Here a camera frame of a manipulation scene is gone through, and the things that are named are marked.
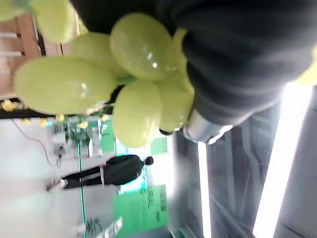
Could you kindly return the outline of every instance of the dark sleeve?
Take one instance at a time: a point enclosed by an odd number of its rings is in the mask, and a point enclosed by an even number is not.
[[[107,165],[114,165],[126,160],[131,160],[131,159],[139,159],[140,157],[137,155],[121,155],[121,156],[115,156],[112,157],[110,160],[107,161]]]
[[[279,98],[311,64],[316,0],[158,0],[183,41],[194,107],[216,124],[238,124]]]

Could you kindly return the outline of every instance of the yellow flower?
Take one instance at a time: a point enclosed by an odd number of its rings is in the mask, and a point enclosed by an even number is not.
[[[46,127],[47,122],[48,122],[47,118],[40,118],[40,126],[41,127]]]
[[[4,102],[2,102],[1,105],[2,105],[2,108],[6,112],[13,112],[16,109],[18,103],[16,103],[16,102],[13,103],[9,99],[7,99]]]
[[[31,124],[31,119],[23,118],[23,119],[21,119],[21,122],[24,123],[24,124],[30,125]]]
[[[62,122],[65,120],[65,116],[63,114],[56,115],[56,121]]]
[[[78,123],[77,126],[78,126],[78,128],[86,129],[88,127],[88,122],[84,121],[82,123]]]
[[[101,117],[101,120],[102,120],[102,121],[107,121],[107,120],[109,120],[109,115],[103,114],[103,116]]]

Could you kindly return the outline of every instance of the fluorescent light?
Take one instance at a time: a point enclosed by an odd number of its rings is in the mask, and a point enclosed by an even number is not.
[[[286,86],[259,209],[253,228],[256,238],[272,238],[281,210],[312,88]]]
[[[203,234],[204,238],[211,238],[207,152],[206,144],[202,142],[198,142],[198,160],[200,175],[200,193],[202,200]]]

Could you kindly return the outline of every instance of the hair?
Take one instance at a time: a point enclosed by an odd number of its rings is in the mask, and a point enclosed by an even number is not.
[[[153,163],[154,163],[154,159],[152,156],[147,157],[144,161],[145,165],[152,165]]]

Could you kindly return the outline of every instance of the person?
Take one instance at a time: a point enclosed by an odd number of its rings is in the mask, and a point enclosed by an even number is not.
[[[83,186],[123,185],[140,176],[144,165],[152,165],[154,159],[149,156],[145,161],[137,155],[122,155],[111,158],[106,165],[90,168],[67,175],[48,185],[48,191],[72,189]]]

